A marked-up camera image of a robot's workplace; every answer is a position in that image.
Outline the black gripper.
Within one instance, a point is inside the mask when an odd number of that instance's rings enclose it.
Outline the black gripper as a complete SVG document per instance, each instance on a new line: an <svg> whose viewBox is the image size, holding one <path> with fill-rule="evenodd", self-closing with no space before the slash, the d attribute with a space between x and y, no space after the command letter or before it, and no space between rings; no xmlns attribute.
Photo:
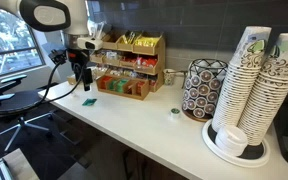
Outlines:
<svg viewBox="0 0 288 180"><path fill-rule="evenodd" d="M77 79L83 78L84 90L90 90L90 84L92 83L92 72L86 68L86 64L89 61L88 50L68 49L67 57L71 63L71 68Z"/></svg>

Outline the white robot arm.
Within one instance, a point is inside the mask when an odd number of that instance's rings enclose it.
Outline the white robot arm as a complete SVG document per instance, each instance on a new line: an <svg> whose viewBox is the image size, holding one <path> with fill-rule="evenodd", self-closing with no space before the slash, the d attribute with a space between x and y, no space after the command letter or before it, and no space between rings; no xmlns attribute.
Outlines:
<svg viewBox="0 0 288 180"><path fill-rule="evenodd" d="M85 0L0 0L0 9L23 20L29 27L41 32L60 31L68 53L76 52L78 58L72 63L80 64L84 90L90 89L92 80L87 76L86 59L81 55L94 50L94 38L87 27Z"/></svg>

